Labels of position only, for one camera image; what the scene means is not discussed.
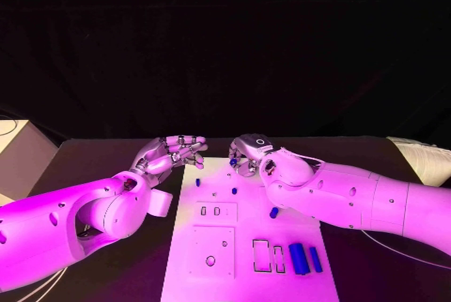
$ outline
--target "cable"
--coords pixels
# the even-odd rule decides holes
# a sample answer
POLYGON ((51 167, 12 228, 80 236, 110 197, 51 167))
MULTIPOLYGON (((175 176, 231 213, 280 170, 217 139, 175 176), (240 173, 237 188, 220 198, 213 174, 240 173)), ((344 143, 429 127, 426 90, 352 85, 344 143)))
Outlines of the cable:
POLYGON ((48 293, 48 291, 51 290, 53 286, 56 285, 56 282, 60 280, 66 270, 67 270, 67 267, 63 269, 63 272, 60 273, 58 278, 54 280, 53 285, 47 288, 47 291, 44 292, 44 294, 40 296, 40 298, 34 302, 38 302, 44 298, 45 294, 48 293))
POLYGON ((416 260, 416 261, 419 261, 419 262, 422 262, 422 263, 426 263, 426 264, 429 264, 429 265, 432 265, 432 266, 436 266, 436 267, 440 267, 440 268, 445 268, 445 269, 449 269, 449 270, 451 270, 451 267, 443 266, 443 265, 439 265, 439 264, 434 264, 434 263, 427 262, 427 261, 424 261, 424 260, 420 260, 419 258, 414 258, 413 256, 409 256, 407 254, 404 254, 404 253, 398 252, 397 250, 391 249, 387 245, 384 245, 380 241, 377 241, 362 230, 361 230, 361 232, 365 234, 365 237, 367 237, 373 242, 378 243, 384 248, 390 249, 393 252, 398 253, 400 255, 406 256, 407 258, 410 258, 410 259, 413 259, 413 260, 416 260))
POLYGON ((17 128, 17 121, 15 121, 9 116, 5 116, 5 115, 0 115, 0 116, 1 116, 1 117, 5 117, 5 118, 9 119, 11 121, 14 121, 14 128, 12 128, 8 132, 0 134, 0 136, 4 136, 5 134, 11 133, 11 132, 15 130, 15 128, 17 128))
POLYGON ((40 289, 43 289, 43 287, 48 284, 48 282, 56 278, 56 276, 60 274, 61 270, 57 271, 54 273, 54 275, 51 276, 51 278, 34 289, 34 291, 31 293, 28 293, 18 301, 15 302, 22 302, 37 291, 40 291, 40 289))

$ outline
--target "robotic arm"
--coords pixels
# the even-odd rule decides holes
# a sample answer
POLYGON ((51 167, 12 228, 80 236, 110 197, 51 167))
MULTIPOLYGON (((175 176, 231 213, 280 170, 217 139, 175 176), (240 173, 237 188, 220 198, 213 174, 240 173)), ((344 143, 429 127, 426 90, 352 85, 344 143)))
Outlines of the robotic arm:
POLYGON ((145 214, 164 217, 171 194, 152 187, 182 164, 203 168, 203 137, 155 138, 128 171, 0 208, 0 292, 18 288, 126 238, 145 214), (74 218, 90 229, 76 235, 74 218))
POLYGON ((451 255, 449 189, 303 157, 275 148, 260 134, 233 140, 228 158, 239 175, 259 173, 276 207, 290 207, 337 227, 401 235, 451 255))

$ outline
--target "blue cylinder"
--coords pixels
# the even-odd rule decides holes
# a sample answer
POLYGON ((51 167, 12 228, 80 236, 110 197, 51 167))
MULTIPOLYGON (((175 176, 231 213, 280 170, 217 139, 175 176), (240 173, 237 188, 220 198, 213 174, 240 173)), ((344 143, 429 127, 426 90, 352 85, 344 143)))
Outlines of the blue cylinder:
POLYGON ((275 219, 277 212, 279 212, 279 209, 276 207, 272 207, 272 210, 270 210, 270 213, 269 213, 269 217, 272 219, 275 219))
POLYGON ((321 268, 319 258, 316 256, 316 248, 315 247, 309 248, 309 255, 311 255, 311 260, 312 260, 313 271, 316 273, 319 273, 322 271, 322 268, 321 268))
POLYGON ((290 261, 292 261, 292 266, 293 266, 293 272, 296 275, 305 275, 306 273, 309 273, 309 267, 308 267, 302 244, 293 243, 288 245, 288 248, 289 248, 289 255, 290 255, 290 261))

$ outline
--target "black curtain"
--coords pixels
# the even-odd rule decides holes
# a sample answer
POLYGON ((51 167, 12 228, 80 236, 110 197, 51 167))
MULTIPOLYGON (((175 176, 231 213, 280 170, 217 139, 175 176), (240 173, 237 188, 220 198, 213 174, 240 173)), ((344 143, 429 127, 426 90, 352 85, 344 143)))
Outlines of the black curtain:
POLYGON ((67 138, 451 147, 449 0, 0 0, 0 113, 67 138))

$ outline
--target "blue object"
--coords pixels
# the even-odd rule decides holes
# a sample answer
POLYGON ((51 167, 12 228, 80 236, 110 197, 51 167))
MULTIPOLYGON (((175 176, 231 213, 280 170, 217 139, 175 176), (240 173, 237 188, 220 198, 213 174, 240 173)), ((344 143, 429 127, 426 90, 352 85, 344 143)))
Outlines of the blue object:
POLYGON ((322 271, 322 268, 321 268, 319 258, 316 257, 316 248, 315 247, 309 248, 309 254, 311 254, 313 271, 316 273, 319 273, 322 271))
POLYGON ((293 243, 288 245, 290 261, 293 266, 293 272, 296 275, 305 275, 309 273, 309 267, 306 263, 305 252, 302 248, 302 244, 293 243))
POLYGON ((270 210, 270 213, 269 213, 269 217, 272 219, 275 219, 277 212, 279 212, 279 209, 276 207, 272 207, 272 210, 270 210))

